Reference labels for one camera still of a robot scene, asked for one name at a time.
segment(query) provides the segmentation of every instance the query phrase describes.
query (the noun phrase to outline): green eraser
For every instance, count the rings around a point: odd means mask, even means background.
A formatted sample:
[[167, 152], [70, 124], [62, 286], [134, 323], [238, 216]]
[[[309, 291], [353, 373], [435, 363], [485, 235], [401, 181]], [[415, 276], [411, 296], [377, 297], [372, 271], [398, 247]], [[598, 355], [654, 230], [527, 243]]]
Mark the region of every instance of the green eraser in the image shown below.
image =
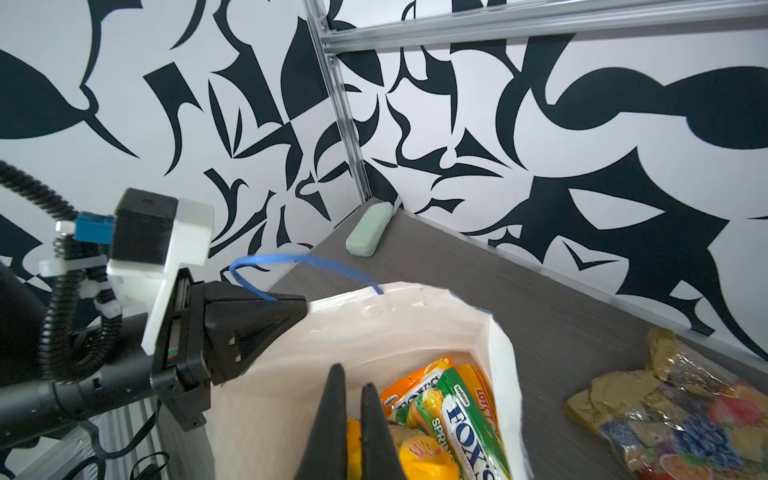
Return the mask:
[[376, 204], [368, 207], [355, 230], [352, 230], [346, 238], [346, 249], [352, 255], [360, 257], [373, 255], [395, 208], [392, 204]]

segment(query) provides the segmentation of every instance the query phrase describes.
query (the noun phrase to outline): blue connector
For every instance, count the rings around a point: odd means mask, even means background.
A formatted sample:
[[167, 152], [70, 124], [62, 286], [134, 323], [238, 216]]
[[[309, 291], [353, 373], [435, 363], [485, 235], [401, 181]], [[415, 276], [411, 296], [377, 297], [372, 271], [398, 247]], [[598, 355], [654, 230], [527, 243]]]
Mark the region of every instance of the blue connector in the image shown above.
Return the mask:
[[112, 243], [114, 217], [80, 212], [74, 221], [74, 239], [81, 242]]

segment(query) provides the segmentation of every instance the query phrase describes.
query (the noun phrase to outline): black and white patterned wall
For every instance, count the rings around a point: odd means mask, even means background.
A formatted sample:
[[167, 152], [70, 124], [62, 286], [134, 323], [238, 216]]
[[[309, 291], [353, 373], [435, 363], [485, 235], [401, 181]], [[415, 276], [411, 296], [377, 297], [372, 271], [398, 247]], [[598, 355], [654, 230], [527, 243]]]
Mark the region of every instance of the black and white patterned wall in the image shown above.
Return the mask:
[[375, 196], [768, 359], [766, 45], [763, 23], [339, 58]]
[[[214, 205], [199, 280], [306, 252], [359, 198], [305, 18], [300, 0], [3, 2], [0, 158], [79, 210], [110, 214], [127, 187]], [[0, 189], [0, 228], [3, 263], [45, 298], [51, 220]]]

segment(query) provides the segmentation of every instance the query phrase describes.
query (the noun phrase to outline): yellow package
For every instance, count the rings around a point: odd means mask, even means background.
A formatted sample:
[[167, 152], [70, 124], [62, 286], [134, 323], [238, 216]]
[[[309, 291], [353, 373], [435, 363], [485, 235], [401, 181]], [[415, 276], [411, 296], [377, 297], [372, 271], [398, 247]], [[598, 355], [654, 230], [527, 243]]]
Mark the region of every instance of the yellow package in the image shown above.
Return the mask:
[[442, 423], [442, 392], [428, 389], [419, 397], [420, 409], [408, 408], [405, 427], [407, 429], [419, 429], [426, 434], [434, 434], [435, 440], [446, 452], [451, 451], [448, 446], [448, 437], [445, 436], [445, 425]]
[[397, 452], [408, 480], [459, 480], [458, 465], [451, 454], [427, 435], [413, 436]]
[[451, 357], [443, 356], [383, 390], [379, 398], [384, 407], [384, 416], [388, 417], [393, 410], [407, 407], [424, 390], [434, 388], [442, 373], [451, 367]]
[[[388, 425], [392, 443], [408, 480], [460, 480], [453, 457], [430, 436], [400, 425]], [[346, 478], [362, 478], [361, 428], [358, 420], [346, 421]]]
[[488, 420], [488, 424], [496, 432], [496, 435], [501, 438], [502, 433], [498, 430], [496, 404], [493, 402], [493, 391], [485, 382], [485, 377], [472, 365], [458, 365], [455, 368], [462, 377], [462, 380], [464, 380], [467, 388], [469, 388], [472, 396], [475, 397], [475, 401], [478, 403], [478, 407], [482, 410], [483, 415], [485, 415], [485, 419]]
[[348, 419], [346, 421], [346, 480], [360, 480], [362, 478], [361, 436], [360, 421]]

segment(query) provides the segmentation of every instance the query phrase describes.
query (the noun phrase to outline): snack package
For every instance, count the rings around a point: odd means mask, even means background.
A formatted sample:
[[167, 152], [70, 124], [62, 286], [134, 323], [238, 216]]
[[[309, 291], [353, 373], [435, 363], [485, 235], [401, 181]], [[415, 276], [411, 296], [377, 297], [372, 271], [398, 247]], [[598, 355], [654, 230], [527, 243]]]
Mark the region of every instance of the snack package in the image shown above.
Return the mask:
[[[420, 430], [389, 425], [400, 466], [408, 480], [459, 480], [458, 465], [437, 441]], [[347, 480], [362, 478], [361, 425], [359, 420], [346, 421]]]
[[485, 377], [472, 365], [457, 365], [455, 368], [485, 415], [485, 419], [496, 432], [496, 435], [501, 438], [502, 434], [498, 430], [496, 407], [493, 403], [493, 391], [485, 383]]
[[388, 417], [393, 410], [407, 407], [421, 392], [434, 388], [442, 373], [451, 367], [451, 357], [443, 356], [383, 390], [379, 398], [384, 407], [384, 416]]
[[400, 425], [390, 425], [389, 434], [408, 480], [459, 480], [458, 465], [434, 438]]
[[768, 396], [669, 330], [652, 329], [648, 345], [647, 370], [594, 379], [566, 415], [643, 480], [768, 480]]
[[418, 428], [453, 454], [462, 477], [510, 479], [501, 441], [456, 371], [444, 371], [408, 410], [406, 427]]

